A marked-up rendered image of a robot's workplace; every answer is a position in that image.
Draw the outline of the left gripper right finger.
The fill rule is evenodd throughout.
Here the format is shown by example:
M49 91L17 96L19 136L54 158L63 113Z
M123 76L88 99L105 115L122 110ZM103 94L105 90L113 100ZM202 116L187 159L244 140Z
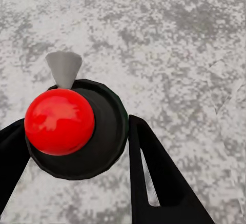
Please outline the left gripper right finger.
M128 116L132 224L215 224L149 124ZM160 207L149 204L140 149Z

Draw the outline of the insectifuge atomizer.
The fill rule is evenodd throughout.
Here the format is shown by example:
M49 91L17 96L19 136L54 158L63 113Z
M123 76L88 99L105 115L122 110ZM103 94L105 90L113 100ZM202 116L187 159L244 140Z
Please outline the insectifuge atomizer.
M75 79L83 63L73 51L46 56L56 87L27 109L24 128L30 156L40 169L66 180L107 171L128 144L129 116L120 97L103 83Z

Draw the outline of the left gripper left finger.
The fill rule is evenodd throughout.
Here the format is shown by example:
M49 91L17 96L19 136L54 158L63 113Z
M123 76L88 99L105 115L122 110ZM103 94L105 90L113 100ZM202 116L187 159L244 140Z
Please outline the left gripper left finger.
M25 140L24 120L0 130L0 216L31 157Z

